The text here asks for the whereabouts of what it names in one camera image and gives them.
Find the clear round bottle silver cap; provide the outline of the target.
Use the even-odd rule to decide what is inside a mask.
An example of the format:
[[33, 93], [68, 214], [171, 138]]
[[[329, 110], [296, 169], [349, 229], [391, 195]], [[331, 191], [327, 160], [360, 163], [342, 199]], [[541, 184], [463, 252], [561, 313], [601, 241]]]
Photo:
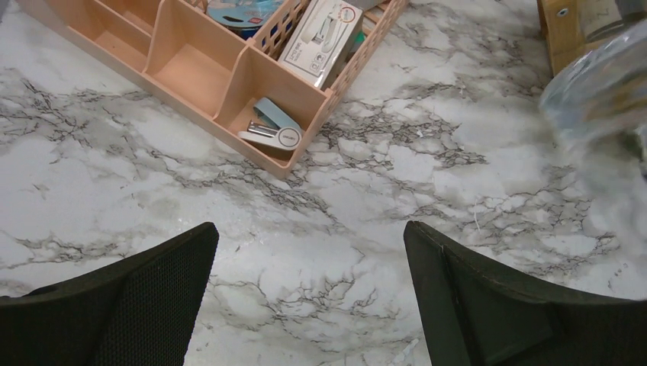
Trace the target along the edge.
[[539, 110], [570, 156], [615, 143], [646, 173], [646, 22], [640, 21], [564, 68]]

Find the wooden wine rack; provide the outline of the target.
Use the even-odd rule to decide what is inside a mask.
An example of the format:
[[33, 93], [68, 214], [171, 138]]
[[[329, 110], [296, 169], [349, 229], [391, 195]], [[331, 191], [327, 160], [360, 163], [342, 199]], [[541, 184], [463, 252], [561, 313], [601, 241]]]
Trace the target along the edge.
[[585, 40], [579, 24], [579, 11], [584, 8], [585, 1], [536, 0], [536, 5], [552, 76], [607, 41]]

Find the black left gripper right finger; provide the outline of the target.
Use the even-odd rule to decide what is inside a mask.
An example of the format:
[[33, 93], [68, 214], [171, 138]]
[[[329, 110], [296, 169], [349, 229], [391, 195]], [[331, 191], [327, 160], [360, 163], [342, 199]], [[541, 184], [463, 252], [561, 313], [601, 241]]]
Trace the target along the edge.
[[404, 245], [434, 365], [644, 365], [646, 303], [553, 284], [410, 221]]

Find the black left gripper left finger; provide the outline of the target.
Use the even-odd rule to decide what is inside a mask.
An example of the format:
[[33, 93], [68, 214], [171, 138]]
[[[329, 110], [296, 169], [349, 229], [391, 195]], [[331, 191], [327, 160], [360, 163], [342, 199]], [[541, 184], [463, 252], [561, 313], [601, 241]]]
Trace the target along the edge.
[[76, 278], [1, 298], [3, 365], [181, 365], [219, 234], [202, 223]]

